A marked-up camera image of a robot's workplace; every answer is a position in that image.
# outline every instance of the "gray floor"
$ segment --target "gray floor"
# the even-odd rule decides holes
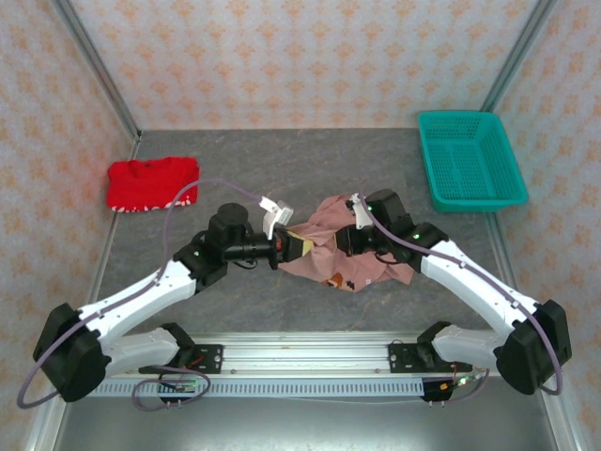
[[[489,381],[489,386],[477,397],[444,409],[428,409],[421,400],[375,406],[305,399],[209,397],[181,410],[147,413],[135,410],[126,397],[86,398],[68,405],[54,448],[55,451],[554,449],[556,445],[540,396],[524,397],[500,380]]]
[[[432,208],[417,130],[278,130],[145,132],[137,158],[193,156],[202,178],[230,179],[256,194],[283,199],[304,222],[334,194],[397,191],[414,221],[446,231],[468,255],[497,273],[480,214],[441,214]],[[226,202],[246,206],[260,227],[262,210],[222,187],[202,187],[195,205],[177,209],[171,228],[176,251]],[[160,263],[163,210],[122,214],[100,287],[105,297],[148,275]],[[481,328],[484,322],[453,294],[416,275],[409,286],[395,281],[360,293],[325,288],[267,262],[228,276],[200,295],[162,311],[138,331],[175,321],[187,332],[421,331],[437,320]]]

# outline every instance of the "plastic basket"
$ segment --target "plastic basket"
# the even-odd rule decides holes
[[[477,111],[421,113],[425,170],[438,211],[496,211],[528,201],[499,117]]]

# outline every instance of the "patterned wallpaper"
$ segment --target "patterned wallpaper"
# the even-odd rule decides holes
[[[74,0],[143,130],[479,109],[535,0]]]
[[[501,219],[521,287],[566,307],[566,374],[601,443],[601,8],[559,2],[498,113],[530,190]]]
[[[131,140],[48,0],[0,2],[0,29],[0,448],[20,451],[17,391],[49,311],[87,294]]]

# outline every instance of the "teal basket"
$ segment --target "teal basket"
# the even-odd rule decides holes
[[[478,111],[418,116],[425,170],[438,211],[497,211],[528,201],[499,117]]]

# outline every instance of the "red cloth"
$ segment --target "red cloth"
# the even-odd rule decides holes
[[[194,158],[167,157],[145,162],[116,162],[108,169],[106,205],[113,211],[132,212],[168,208],[184,186],[200,177]],[[188,190],[176,205],[196,202],[198,187]]]

